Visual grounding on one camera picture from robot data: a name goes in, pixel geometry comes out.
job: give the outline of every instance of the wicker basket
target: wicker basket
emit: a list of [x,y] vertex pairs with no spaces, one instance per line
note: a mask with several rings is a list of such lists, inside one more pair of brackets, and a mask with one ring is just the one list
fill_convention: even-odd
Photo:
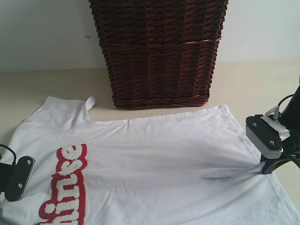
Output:
[[89,0],[116,106],[208,101],[228,0]]

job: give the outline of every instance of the black cable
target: black cable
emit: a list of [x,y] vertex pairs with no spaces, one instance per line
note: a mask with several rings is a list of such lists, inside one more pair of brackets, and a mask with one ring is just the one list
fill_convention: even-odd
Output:
[[284,101],[286,101],[288,98],[291,98],[291,97],[293,97],[293,96],[294,96],[294,94],[289,95],[289,96],[286,96],[284,99],[282,99],[282,100],[278,103],[278,106],[281,106],[281,104],[282,104]]
[[15,152],[10,147],[8,147],[8,146],[6,146],[4,144],[0,144],[0,147],[3,147],[5,149],[9,150],[14,155],[14,160],[13,160],[12,165],[15,165],[16,161],[17,161],[17,155],[15,154]]

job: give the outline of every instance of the white t-shirt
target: white t-shirt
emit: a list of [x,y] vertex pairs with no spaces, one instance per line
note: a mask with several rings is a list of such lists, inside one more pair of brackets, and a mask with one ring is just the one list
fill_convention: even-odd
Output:
[[36,164],[22,200],[0,196],[1,225],[300,224],[227,106],[96,122],[94,103],[49,97],[16,129]]

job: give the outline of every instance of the table surface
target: table surface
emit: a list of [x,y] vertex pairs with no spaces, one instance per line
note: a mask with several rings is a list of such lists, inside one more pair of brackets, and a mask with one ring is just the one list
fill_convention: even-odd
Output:
[[[15,128],[48,96],[97,99],[91,120],[121,120],[181,113],[228,105],[244,127],[247,116],[263,114],[299,85],[300,60],[217,63],[209,102],[201,107],[120,110],[113,105],[106,69],[38,71],[0,74],[0,143],[8,144]],[[300,211],[300,169],[288,163],[276,170],[282,186]]]

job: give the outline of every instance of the woven basket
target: woven basket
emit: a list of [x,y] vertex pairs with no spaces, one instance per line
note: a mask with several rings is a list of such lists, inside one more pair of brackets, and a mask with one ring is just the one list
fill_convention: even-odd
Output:
[[202,106],[228,0],[89,0],[116,106]]

